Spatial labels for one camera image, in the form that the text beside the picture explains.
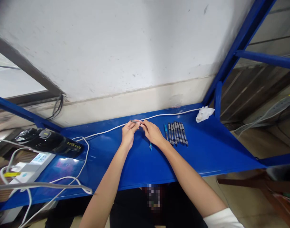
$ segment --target person's right hand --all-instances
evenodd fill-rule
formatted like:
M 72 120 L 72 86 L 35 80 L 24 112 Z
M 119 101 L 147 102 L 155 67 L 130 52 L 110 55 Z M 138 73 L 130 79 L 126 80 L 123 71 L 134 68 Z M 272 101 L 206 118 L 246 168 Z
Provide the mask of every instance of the person's right hand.
M 158 126 L 153 124 L 152 122 L 144 120 L 140 127 L 143 128 L 143 130 L 145 131 L 145 136 L 154 145 L 159 147 L 162 143 L 167 142 Z

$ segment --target black device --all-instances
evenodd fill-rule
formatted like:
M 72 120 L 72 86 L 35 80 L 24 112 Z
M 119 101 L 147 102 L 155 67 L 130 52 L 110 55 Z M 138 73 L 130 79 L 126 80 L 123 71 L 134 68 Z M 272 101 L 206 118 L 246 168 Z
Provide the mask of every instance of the black device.
M 82 144 L 66 138 L 59 133 L 47 131 L 42 128 L 29 128 L 24 130 L 15 138 L 15 140 L 22 146 L 69 158 L 78 157 L 84 149 Z

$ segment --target black pants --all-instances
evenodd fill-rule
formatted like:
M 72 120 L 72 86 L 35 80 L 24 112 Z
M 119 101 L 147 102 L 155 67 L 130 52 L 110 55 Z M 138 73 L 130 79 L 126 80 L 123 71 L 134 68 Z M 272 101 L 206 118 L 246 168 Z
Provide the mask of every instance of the black pants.
M 139 188 L 118 191 L 110 212 L 110 228 L 153 228 L 152 213 L 147 204 L 147 197 Z M 166 187 L 162 207 L 166 228 L 207 227 L 178 182 Z
M 92 196 L 61 200 L 51 211 L 46 228 L 70 228 L 75 216 L 82 215 Z M 170 183 L 163 196 L 162 216 L 166 228 L 207 228 L 202 216 L 178 182 Z M 110 212 L 111 228 L 154 228 L 146 194 L 139 189 L 118 191 Z

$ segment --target blue metal desk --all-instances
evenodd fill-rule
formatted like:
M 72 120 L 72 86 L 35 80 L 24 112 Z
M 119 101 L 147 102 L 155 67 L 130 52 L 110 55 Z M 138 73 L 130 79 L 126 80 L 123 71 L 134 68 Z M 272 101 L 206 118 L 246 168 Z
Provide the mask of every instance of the blue metal desk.
M 61 128 L 2 98 L 0 98 L 0 108 L 32 121 L 36 123 L 38 127 L 49 128 L 53 131 L 61 132 L 67 137 L 74 138 L 109 130 L 128 122 L 129 119 L 142 119 L 157 114 L 178 113 L 190 109 L 201 108 L 202 106 L 209 105 L 214 99 L 216 109 L 215 116 L 210 116 L 208 120 L 201 123 L 196 123 L 195 121 L 198 113 L 197 111 L 180 116 L 163 116 L 151 119 L 153 123 L 160 127 L 162 132 L 164 132 L 164 123 L 173 122 L 175 120 L 184 123 L 189 147 L 187 148 L 179 145 L 176 149 L 201 176 L 238 172 L 290 163 L 290 154 L 256 160 L 255 157 L 253 157 L 220 123 L 222 85 L 239 58 L 247 58 L 271 65 L 290 68 L 290 58 L 245 51 L 247 45 L 250 43 L 252 37 L 274 3 L 275 0 L 254 1 L 232 47 L 201 104 L 187 105 L 176 109 L 143 113 L 135 116 L 69 128 Z M 94 190 L 97 188 L 120 142 L 121 129 L 95 136 L 89 140 L 90 151 L 87 165 L 79 177 L 82 184 Z M 41 173 L 37 181 L 49 182 L 64 176 L 77 176 L 83 165 L 83 161 L 81 160 L 85 159 L 85 154 L 82 154 L 79 159 L 80 160 L 75 160 L 56 156 Z M 145 138 L 144 133 L 142 131 L 136 132 L 133 147 L 128 154 L 123 168 L 119 190 L 141 187 L 146 184 L 161 184 L 172 181 L 175 181 L 175 175 L 163 154 L 155 146 L 153 150 L 150 151 L 149 142 Z M 68 184 L 69 182 L 71 182 L 71 180 L 60 181 L 62 184 Z M 59 189 L 43 187 L 32 189 L 33 203 L 50 201 L 59 191 Z M 67 189 L 60 195 L 58 200 L 85 195 L 86 193 L 81 189 Z M 27 193 L 16 193 L 7 202 L 0 204 L 0 209 L 5 210 L 27 205 L 27 202 Z
M 64 128 L 61 133 L 70 138 L 88 136 L 126 123 L 129 119 L 142 119 L 157 114 L 179 113 L 201 107 L 202 104 L 194 104 L 175 109 L 143 113 L 136 116 Z M 195 121 L 197 113 L 198 111 L 180 116 L 155 117 L 150 121 L 159 126 L 161 132 L 164 132 L 164 123 L 175 120 L 184 123 L 189 147 L 178 145 L 176 149 L 201 176 L 265 167 L 214 116 L 197 123 Z M 82 184 L 94 190 L 97 188 L 121 143 L 121 131 L 122 129 L 118 128 L 88 140 L 90 144 L 88 161 L 79 177 Z M 79 157 L 79 159 L 84 158 L 85 153 Z M 56 156 L 41 173 L 37 181 L 49 182 L 64 176 L 77 176 L 83 163 L 83 161 L 76 159 Z M 155 146 L 150 151 L 149 142 L 143 130 L 138 130 L 135 133 L 133 147 L 123 168 L 119 190 L 141 187 L 146 184 L 168 183 L 175 180 L 175 175 L 161 151 Z M 59 183 L 68 184 L 70 181 L 71 179 L 62 180 Z M 60 189 L 44 187 L 32 189 L 33 203 L 50 201 L 59 192 Z M 85 195 L 87 194 L 81 189 L 67 189 L 58 199 Z M 27 204 L 27 193 L 17 192 L 2 205 L 1 209 L 5 210 Z

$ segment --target white tissue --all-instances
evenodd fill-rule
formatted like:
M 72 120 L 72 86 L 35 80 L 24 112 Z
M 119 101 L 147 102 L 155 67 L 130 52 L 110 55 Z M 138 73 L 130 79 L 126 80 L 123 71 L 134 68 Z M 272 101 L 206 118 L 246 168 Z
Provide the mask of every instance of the white tissue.
M 196 117 L 196 121 L 197 123 L 203 121 L 203 120 L 206 120 L 209 118 L 209 116 L 211 116 L 213 113 L 214 113 L 215 109 L 213 108 L 208 108 L 207 106 L 205 107 L 202 107 L 200 110 L 199 110 L 199 113 Z

